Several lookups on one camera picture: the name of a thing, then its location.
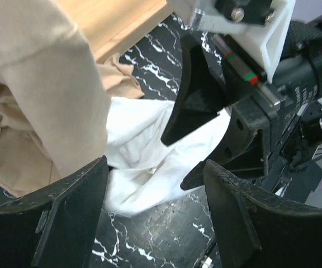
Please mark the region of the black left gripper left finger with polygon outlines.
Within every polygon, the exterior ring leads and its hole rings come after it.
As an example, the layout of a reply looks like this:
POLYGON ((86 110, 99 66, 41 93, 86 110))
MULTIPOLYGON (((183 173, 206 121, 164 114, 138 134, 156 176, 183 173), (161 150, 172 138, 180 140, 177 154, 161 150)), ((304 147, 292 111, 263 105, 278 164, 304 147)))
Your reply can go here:
POLYGON ((105 156, 0 205, 0 267, 88 267, 108 181, 105 156))

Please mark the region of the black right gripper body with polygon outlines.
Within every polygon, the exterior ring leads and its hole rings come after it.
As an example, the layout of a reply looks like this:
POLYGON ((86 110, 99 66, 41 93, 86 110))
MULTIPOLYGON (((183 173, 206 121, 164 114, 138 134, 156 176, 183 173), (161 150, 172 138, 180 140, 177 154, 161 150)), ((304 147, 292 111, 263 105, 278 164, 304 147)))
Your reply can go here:
POLYGON ((283 60, 274 83, 231 37, 215 35, 223 53, 222 70, 231 105, 245 97, 267 101, 267 173, 232 172, 241 179, 275 192, 281 184, 300 176, 312 163, 322 143, 322 110, 318 103, 318 81, 312 63, 302 56, 283 60))

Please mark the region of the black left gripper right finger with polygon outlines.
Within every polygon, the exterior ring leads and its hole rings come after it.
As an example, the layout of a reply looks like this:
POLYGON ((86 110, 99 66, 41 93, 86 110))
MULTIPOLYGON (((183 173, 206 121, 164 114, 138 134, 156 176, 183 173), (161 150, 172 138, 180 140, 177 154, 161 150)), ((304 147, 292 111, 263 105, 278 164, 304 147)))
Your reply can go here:
POLYGON ((203 181, 223 267, 322 267, 322 208, 207 161, 203 181))

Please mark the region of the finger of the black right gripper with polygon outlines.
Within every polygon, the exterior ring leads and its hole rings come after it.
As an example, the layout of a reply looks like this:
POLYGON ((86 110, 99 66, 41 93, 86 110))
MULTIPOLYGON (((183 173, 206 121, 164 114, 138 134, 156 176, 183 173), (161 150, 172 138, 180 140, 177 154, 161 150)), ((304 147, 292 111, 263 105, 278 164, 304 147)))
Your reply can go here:
POLYGON ((181 38, 182 75, 171 116, 160 138, 170 146, 214 119, 225 106, 220 78, 209 69, 202 46, 192 35, 181 38))
POLYGON ((245 97, 231 105, 228 128, 205 160, 212 160, 232 172, 267 173, 267 101, 245 97))

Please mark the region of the white t shirt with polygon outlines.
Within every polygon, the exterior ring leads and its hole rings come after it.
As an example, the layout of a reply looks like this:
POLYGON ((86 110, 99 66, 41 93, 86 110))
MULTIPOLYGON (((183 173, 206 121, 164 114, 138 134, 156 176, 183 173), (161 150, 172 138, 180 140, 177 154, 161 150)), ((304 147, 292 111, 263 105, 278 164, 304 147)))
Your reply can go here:
POLYGON ((223 109, 166 147, 160 137, 173 106, 169 100, 111 99, 105 155, 113 169, 104 202, 107 211, 134 216, 189 193, 180 188, 182 180, 221 141, 230 117, 223 109))

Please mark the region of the beige t shirt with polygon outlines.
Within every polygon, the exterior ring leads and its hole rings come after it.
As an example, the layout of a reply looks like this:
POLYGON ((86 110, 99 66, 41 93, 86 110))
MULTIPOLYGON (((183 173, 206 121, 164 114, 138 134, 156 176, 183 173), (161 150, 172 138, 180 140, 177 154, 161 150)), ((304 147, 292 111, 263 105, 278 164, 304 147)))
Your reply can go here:
POLYGON ((111 98, 144 95, 132 71, 97 64, 56 2, 0 1, 0 187, 21 197, 101 157, 111 98))

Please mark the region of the wooden clothes rack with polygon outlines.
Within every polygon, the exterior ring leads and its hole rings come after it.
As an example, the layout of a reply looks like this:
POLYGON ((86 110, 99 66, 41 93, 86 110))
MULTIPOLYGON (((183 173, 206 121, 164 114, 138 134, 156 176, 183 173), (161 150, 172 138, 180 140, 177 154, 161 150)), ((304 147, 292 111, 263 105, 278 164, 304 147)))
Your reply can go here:
POLYGON ((123 54, 172 13, 165 0, 58 0, 88 39, 94 58, 123 54))

